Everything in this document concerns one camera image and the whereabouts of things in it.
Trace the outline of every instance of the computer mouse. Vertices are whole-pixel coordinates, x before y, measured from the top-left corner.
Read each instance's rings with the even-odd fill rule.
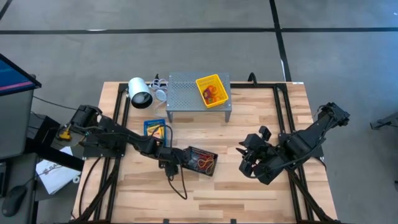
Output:
[[[26,187],[24,185],[15,186],[14,188],[12,188],[2,202],[2,214],[5,217],[14,216],[18,212],[19,207],[24,201],[25,194]]]

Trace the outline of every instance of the yellow connector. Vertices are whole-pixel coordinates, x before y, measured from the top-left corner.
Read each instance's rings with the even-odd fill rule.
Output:
[[[69,128],[70,128],[70,125],[66,128],[66,130],[63,131],[62,134],[59,135],[61,140],[70,141],[72,139],[72,136],[70,136]]]

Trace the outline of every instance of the white paper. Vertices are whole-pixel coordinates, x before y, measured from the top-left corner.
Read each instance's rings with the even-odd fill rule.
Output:
[[[69,146],[64,147],[60,151],[72,156],[72,149]],[[42,179],[45,189],[52,195],[69,183],[74,177],[80,175],[81,172],[67,167],[60,167],[60,165],[54,162],[43,160],[36,164],[36,173],[37,175],[41,174],[40,179]]]

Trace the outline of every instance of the perforated metal shelf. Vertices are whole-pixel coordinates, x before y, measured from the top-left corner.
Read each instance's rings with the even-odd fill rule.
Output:
[[[169,121],[173,120],[173,112],[177,111],[219,111],[225,112],[225,121],[229,121],[229,117],[232,112],[231,103],[231,85],[229,83],[228,73],[217,73],[220,77],[221,82],[229,96],[227,102],[222,105],[216,106],[214,108],[206,108],[203,100],[198,91],[197,84],[195,80],[198,78],[203,78],[208,75],[215,73],[211,72],[171,72],[169,75],[169,86],[168,86],[168,96],[167,96],[167,106],[166,112],[169,117]]]

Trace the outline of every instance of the gray floor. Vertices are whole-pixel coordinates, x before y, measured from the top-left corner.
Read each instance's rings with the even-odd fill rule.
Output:
[[[282,27],[398,27],[396,1],[276,0]],[[273,27],[260,0],[13,0],[0,30]],[[340,220],[398,220],[398,129],[369,122],[398,111],[398,32],[283,34],[293,81],[305,82],[312,110],[328,101],[351,113],[324,143]],[[39,75],[35,95],[68,106],[96,105],[104,81],[156,73],[229,72],[283,81],[277,41],[260,34],[0,35],[0,52]],[[34,101],[61,123],[72,111]],[[39,223],[64,222],[76,187],[40,203]]]

